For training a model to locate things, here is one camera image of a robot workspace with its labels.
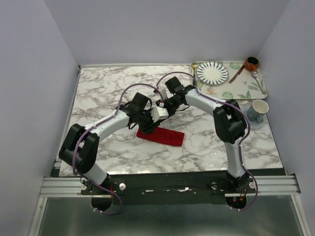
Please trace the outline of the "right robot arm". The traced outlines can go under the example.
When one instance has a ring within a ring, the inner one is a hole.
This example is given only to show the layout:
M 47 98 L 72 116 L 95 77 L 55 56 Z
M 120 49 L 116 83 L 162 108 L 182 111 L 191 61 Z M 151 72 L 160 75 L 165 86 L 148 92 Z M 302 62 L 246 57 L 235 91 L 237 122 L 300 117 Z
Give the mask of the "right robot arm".
M 245 137 L 247 123 L 236 100 L 227 102 L 216 100 L 200 93 L 193 85 L 184 86 L 177 77 L 165 83 L 172 96 L 164 101 L 170 112 L 185 104 L 201 109 L 212 115 L 218 138 L 224 143 L 228 160 L 227 189 L 233 193 L 243 189 L 249 175 L 244 165 L 242 138 Z

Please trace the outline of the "red cloth napkin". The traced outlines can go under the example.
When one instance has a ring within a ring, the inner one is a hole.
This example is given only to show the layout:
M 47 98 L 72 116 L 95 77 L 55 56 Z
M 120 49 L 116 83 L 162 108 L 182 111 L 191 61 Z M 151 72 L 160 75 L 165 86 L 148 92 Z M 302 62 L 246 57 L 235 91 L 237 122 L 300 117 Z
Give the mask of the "red cloth napkin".
M 153 133 L 144 134 L 139 128 L 136 136 L 150 142 L 181 147 L 184 141 L 185 133 L 157 127 Z

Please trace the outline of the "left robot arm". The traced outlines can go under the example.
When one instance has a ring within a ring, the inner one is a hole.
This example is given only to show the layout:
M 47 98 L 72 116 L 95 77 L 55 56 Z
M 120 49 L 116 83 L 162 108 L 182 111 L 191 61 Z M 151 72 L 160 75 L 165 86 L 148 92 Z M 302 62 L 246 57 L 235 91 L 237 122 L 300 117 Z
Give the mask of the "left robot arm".
M 151 99 L 136 93 L 132 101 L 119 102 L 116 110 L 105 118 L 85 126 L 72 125 L 59 151 L 59 158 L 70 165 L 74 173 L 90 179 L 96 193 L 104 194 L 109 189 L 109 182 L 106 180 L 108 173 L 96 163 L 99 143 L 132 123 L 143 129 L 147 126 L 152 132 L 160 111 L 163 109 L 153 105 Z

